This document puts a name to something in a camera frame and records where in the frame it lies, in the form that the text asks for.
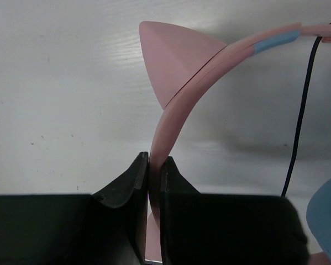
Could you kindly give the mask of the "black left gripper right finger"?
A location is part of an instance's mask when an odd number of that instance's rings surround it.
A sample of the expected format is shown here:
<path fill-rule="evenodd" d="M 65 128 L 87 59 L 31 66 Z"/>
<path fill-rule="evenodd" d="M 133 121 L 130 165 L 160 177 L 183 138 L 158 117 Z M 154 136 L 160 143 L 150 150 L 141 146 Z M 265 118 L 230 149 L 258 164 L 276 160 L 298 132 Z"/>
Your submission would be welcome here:
<path fill-rule="evenodd" d="M 200 193 L 169 157 L 161 169 L 164 264 L 307 264 L 293 204 L 275 195 Z"/>

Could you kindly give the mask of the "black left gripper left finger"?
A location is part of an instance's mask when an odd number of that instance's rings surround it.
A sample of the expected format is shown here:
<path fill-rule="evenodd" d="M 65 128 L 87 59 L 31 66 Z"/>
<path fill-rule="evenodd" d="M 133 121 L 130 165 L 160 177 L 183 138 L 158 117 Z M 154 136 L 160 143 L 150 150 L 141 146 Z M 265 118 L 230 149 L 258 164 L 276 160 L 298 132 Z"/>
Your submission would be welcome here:
<path fill-rule="evenodd" d="M 0 264 L 144 264 L 148 153 L 95 194 L 0 195 Z"/>

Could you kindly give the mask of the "pink blue cat-ear headphones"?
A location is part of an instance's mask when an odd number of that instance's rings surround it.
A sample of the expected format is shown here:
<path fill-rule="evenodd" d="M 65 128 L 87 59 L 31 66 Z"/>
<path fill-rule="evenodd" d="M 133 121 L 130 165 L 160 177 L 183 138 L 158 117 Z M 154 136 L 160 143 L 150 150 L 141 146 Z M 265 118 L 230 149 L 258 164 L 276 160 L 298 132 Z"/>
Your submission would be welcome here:
<path fill-rule="evenodd" d="M 162 262 L 160 245 L 161 167 L 170 154 L 190 112 L 200 98 L 245 59 L 299 36 L 317 36 L 331 43 L 331 23 L 293 23 L 257 33 L 230 45 L 178 25 L 144 21 L 139 35 L 145 67 L 163 113 L 151 144 L 146 258 Z"/>

